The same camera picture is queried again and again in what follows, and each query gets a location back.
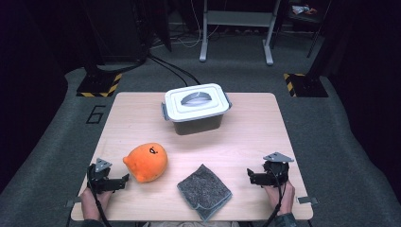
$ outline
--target orange plush toy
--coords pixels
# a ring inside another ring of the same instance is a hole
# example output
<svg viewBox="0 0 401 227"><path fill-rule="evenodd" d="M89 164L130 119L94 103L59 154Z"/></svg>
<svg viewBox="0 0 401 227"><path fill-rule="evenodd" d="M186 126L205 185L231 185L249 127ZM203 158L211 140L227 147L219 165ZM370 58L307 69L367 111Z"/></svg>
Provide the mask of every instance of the orange plush toy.
<svg viewBox="0 0 401 227"><path fill-rule="evenodd" d="M160 177L167 167L167 153L157 143L140 145L123 158L124 164L139 183Z"/></svg>

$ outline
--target person's left hand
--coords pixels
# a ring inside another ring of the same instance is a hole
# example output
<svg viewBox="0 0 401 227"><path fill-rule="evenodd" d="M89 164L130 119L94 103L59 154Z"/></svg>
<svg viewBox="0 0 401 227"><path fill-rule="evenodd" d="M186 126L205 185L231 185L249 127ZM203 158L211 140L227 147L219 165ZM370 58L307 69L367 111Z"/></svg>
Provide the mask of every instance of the person's left hand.
<svg viewBox="0 0 401 227"><path fill-rule="evenodd" d="M97 199L101 203L103 211L106 211L109 199L112 196L113 191L105 191L102 194L97 194ZM91 189L89 187L80 194L80 205L82 208L82 214L84 219L94 219L101 220L100 213L97 209L94 195L92 195Z"/></svg>

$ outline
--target folded towel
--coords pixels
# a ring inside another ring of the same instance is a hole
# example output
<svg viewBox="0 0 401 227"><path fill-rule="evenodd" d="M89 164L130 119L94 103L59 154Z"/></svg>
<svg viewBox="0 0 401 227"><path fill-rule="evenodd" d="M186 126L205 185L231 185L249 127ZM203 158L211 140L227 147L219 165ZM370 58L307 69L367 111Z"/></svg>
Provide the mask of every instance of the folded towel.
<svg viewBox="0 0 401 227"><path fill-rule="evenodd" d="M178 183L177 187L204 222L208 221L233 195L218 176L204 164Z"/></svg>

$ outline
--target wooden tabletop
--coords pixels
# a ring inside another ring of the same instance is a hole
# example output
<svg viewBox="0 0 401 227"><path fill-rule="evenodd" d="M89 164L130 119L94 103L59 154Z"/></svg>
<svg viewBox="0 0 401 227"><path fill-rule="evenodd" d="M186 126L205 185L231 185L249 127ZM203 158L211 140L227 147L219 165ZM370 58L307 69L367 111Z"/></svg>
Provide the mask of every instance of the wooden tabletop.
<svg viewBox="0 0 401 227"><path fill-rule="evenodd" d="M210 220L266 220L272 212L269 197L263 188L250 183L247 168L263 173L263 157L276 151L295 159L289 163L289 180L296 197L307 196L275 96L227 95L233 107L223 116L220 128L189 135L178 135L173 123L164 120L161 103L165 93L116 96L91 163L96 158L112 163L109 178L120 179L129 173L123 157L141 144L157 142L167 152L168 166L161 177L150 183L138 183L130 176L126 188L113 194L106 211L108 220L201 221L177 188L201 164L233 193ZM86 178L79 193L85 187ZM313 216L309 203L294 202L293 213L297 219ZM75 204L71 217L83 220L80 203Z"/></svg>

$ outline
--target plush toy eye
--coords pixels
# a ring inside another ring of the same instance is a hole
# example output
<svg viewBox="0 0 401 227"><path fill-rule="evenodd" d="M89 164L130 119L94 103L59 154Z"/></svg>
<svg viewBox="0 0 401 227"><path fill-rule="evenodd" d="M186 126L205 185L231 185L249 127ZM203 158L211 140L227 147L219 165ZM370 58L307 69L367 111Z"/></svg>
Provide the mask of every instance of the plush toy eye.
<svg viewBox="0 0 401 227"><path fill-rule="evenodd" d="M149 152L152 153L152 154L157 154L157 151L154 150L153 148L150 148L150 149L149 149Z"/></svg>

